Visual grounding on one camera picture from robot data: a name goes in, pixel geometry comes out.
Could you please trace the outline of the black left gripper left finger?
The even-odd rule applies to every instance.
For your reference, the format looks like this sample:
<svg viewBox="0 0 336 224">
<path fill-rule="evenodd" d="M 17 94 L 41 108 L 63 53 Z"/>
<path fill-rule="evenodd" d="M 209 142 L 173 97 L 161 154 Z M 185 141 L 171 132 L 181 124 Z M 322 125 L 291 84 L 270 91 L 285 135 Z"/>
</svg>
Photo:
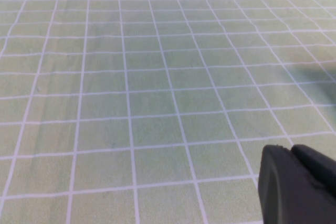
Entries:
<svg viewBox="0 0 336 224">
<path fill-rule="evenodd" d="M 335 223 L 335 198 L 283 146 L 262 149 L 258 195 L 264 223 Z"/>
</svg>

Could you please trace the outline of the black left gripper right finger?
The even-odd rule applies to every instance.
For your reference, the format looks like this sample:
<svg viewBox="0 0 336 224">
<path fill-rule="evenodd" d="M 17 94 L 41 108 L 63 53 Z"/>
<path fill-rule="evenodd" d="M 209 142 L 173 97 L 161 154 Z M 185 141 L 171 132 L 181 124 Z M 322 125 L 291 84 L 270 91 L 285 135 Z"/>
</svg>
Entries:
<svg viewBox="0 0 336 224">
<path fill-rule="evenodd" d="M 291 152 L 329 195 L 335 198 L 335 160 L 303 144 L 294 145 Z"/>
</svg>

